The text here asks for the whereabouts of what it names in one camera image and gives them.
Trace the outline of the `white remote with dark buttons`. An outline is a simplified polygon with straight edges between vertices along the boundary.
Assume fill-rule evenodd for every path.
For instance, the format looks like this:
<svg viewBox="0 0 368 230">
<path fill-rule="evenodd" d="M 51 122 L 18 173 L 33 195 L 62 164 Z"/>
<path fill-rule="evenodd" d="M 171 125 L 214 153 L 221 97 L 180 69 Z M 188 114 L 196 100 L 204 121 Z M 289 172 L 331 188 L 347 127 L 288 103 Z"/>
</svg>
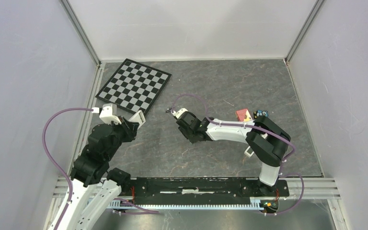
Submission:
<svg viewBox="0 0 368 230">
<path fill-rule="evenodd" d="M 145 116 L 142 110 L 138 110 L 134 115 L 132 115 L 129 120 L 131 123 L 138 123 L 138 129 L 140 129 L 146 122 Z"/>
</svg>

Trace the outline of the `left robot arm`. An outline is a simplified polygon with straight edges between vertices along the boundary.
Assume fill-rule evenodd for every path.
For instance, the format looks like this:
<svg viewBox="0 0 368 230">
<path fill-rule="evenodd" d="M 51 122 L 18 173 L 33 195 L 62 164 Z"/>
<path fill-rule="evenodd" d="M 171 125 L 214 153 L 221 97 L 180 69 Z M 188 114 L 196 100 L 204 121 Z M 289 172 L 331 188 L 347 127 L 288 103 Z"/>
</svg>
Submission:
<svg viewBox="0 0 368 230">
<path fill-rule="evenodd" d="M 121 177 L 106 179 L 100 192 L 90 200 L 102 176 L 109 170 L 109 162 L 125 142 L 136 138 L 139 128 L 145 123 L 141 113 L 129 120 L 110 115 L 101 119 L 88 136 L 88 143 L 74 161 L 70 175 L 66 175 L 68 189 L 51 230 L 90 230 L 112 199 L 126 195 L 131 190 L 128 173 Z"/>
</svg>

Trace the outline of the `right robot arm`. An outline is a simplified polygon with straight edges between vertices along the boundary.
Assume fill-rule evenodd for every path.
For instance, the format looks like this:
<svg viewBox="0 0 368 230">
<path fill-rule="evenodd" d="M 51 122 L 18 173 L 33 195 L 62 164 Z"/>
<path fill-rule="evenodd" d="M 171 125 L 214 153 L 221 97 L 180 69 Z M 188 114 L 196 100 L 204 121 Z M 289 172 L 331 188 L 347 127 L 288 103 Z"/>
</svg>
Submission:
<svg viewBox="0 0 368 230">
<path fill-rule="evenodd" d="M 269 196 L 277 189 L 280 166 L 291 146 L 291 137 L 271 119 L 259 116 L 247 122 L 209 117 L 200 120 L 184 108 L 172 114 L 179 131 L 191 143 L 228 140 L 247 144 L 262 163 L 258 191 Z"/>
</svg>

